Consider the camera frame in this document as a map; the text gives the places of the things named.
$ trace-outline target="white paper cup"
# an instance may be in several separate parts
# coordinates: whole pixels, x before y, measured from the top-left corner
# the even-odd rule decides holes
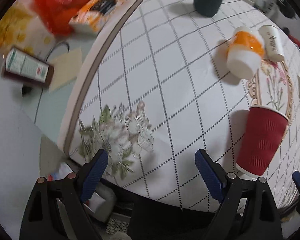
[[[263,25],[259,29],[259,33],[265,41],[269,60],[273,62],[284,61],[283,47],[278,28],[273,25]]]
[[[229,50],[227,67],[229,71],[240,79],[251,79],[261,66],[261,57],[250,50],[234,46]]]

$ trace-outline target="tablecloth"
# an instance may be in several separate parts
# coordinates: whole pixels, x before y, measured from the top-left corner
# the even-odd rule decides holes
[[[206,149],[240,178],[236,158],[248,109],[267,105],[290,119],[282,144],[263,175],[278,207],[296,193],[300,171],[300,52],[280,31],[285,62],[263,60],[252,80],[226,68],[235,28],[274,24],[242,0],[223,0],[212,18],[193,0],[144,0],[117,34],[82,105],[70,157],[80,164],[100,148],[109,153],[104,178],[170,205],[214,212],[194,163]],[[245,200],[239,205],[243,211]]]

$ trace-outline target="bottle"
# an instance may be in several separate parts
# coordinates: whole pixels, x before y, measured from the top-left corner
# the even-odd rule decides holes
[[[54,66],[13,47],[2,68],[2,76],[30,86],[47,88],[51,84]]]

